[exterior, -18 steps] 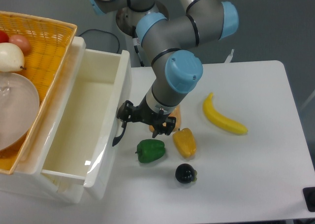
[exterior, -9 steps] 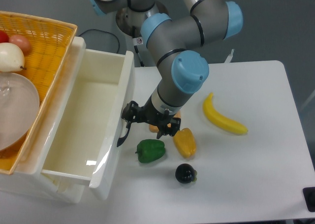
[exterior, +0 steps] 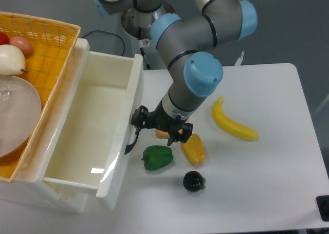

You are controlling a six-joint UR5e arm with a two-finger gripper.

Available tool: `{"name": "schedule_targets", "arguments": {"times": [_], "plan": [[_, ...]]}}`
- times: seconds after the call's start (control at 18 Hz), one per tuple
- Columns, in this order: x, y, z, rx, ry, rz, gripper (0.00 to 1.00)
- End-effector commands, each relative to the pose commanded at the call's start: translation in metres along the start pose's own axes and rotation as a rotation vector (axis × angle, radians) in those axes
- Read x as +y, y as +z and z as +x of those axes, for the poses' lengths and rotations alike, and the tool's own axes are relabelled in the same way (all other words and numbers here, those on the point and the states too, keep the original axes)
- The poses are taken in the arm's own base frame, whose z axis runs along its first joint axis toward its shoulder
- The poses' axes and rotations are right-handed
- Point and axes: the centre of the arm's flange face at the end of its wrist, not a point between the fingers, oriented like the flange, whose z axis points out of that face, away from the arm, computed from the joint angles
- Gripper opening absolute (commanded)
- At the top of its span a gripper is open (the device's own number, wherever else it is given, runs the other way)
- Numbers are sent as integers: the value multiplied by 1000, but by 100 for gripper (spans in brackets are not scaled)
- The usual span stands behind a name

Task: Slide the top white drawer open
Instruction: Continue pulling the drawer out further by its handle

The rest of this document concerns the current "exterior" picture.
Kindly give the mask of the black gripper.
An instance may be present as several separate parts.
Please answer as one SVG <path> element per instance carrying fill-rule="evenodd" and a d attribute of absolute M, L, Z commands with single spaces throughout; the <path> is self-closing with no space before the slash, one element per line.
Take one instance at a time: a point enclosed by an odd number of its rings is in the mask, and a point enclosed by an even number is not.
<path fill-rule="evenodd" d="M 135 127 L 135 133 L 138 134 L 141 129 L 147 127 L 149 117 L 148 109 L 141 105 L 135 109 L 130 124 Z M 161 107 L 157 107 L 151 112 L 151 127 L 164 132 L 168 132 L 170 138 L 167 141 L 167 146 L 175 142 L 186 143 L 193 133 L 193 124 L 185 123 L 180 115 L 171 118 Z"/>

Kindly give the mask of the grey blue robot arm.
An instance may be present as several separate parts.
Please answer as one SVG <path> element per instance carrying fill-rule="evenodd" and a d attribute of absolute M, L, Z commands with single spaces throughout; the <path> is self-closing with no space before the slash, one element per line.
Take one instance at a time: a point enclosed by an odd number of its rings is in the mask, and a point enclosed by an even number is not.
<path fill-rule="evenodd" d="M 208 50 L 252 34 L 258 25 L 254 5 L 247 0 L 195 0 L 200 16 L 183 21 L 167 13 L 163 0 L 94 0 L 102 14 L 132 11 L 134 25 L 148 29 L 172 85 L 156 109 L 139 107 L 131 125 L 169 134 L 168 144 L 185 143 L 192 135 L 190 116 L 210 96 L 223 77 L 219 60 Z"/>

